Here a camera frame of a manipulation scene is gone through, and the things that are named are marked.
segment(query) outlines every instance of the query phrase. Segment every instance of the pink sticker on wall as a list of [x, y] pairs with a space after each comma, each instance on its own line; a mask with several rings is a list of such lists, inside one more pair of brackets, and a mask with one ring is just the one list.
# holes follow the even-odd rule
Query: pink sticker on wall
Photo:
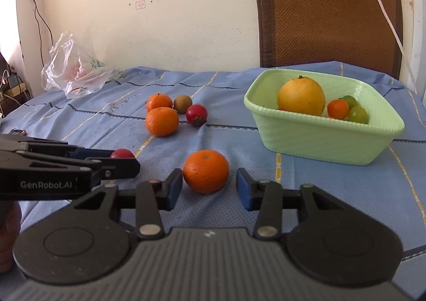
[[145, 1], [137, 1], [136, 2], [136, 9], [144, 9], [145, 6]]

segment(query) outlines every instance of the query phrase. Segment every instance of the plastic bag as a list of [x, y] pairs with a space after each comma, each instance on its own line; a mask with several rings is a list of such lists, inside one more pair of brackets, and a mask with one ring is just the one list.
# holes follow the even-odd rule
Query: plastic bag
[[124, 72], [91, 56], [71, 32], [62, 33], [49, 54], [50, 62], [41, 71], [41, 85], [46, 91], [63, 90], [67, 99], [97, 92]]

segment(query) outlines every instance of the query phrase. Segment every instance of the blue tablecloth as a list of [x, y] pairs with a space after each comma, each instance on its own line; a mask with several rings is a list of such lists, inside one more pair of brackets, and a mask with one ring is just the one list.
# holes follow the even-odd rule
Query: blue tablecloth
[[[415, 249], [395, 276], [395, 283], [412, 297], [426, 286], [426, 109], [404, 84], [389, 75], [327, 62], [293, 67], [356, 78], [371, 84], [396, 109], [405, 131], [368, 166], [349, 166], [279, 155], [267, 150], [260, 139], [243, 96], [263, 69], [240, 73], [168, 72], [131, 68], [119, 81], [101, 91], [67, 100], [61, 91], [44, 93], [9, 114], [0, 132], [26, 129], [29, 136], [64, 140], [99, 149], [130, 149], [141, 163], [136, 179], [119, 180], [120, 188], [131, 188], [142, 180], [164, 179], [181, 168], [187, 156], [200, 149], [215, 149], [228, 159], [231, 176], [227, 187], [211, 195], [199, 195], [184, 185], [176, 207], [161, 214], [166, 230], [173, 226], [254, 226], [256, 213], [246, 212], [235, 189], [235, 171], [244, 167], [255, 179], [276, 176], [283, 187], [296, 189], [314, 183], [392, 228], [405, 250]], [[196, 129], [184, 115], [178, 131], [169, 137], [153, 138], [146, 130], [145, 104], [154, 93], [192, 96], [209, 112], [208, 124]], [[22, 202], [22, 228], [63, 207], [67, 201]], [[134, 213], [125, 211], [122, 220], [134, 223]], [[297, 224], [295, 211], [283, 211], [283, 231]], [[23, 283], [16, 268], [0, 275], [0, 298]]]

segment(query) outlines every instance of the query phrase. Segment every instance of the small orange tomato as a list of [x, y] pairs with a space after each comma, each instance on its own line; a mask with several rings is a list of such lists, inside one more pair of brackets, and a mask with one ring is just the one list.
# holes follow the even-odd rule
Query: small orange tomato
[[331, 118], [345, 119], [349, 114], [349, 105], [343, 99], [336, 99], [327, 105], [327, 113]]

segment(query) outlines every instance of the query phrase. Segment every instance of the green basket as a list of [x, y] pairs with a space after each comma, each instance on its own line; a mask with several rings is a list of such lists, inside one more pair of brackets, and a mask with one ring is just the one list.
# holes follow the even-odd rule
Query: green basket
[[[325, 94], [321, 117], [277, 110], [281, 86], [299, 75], [319, 83]], [[367, 125], [327, 118], [327, 104], [346, 95], [355, 97], [370, 116]], [[328, 162], [367, 165], [404, 130], [404, 121], [370, 85], [330, 74], [270, 69], [260, 74], [244, 96], [266, 148]]]

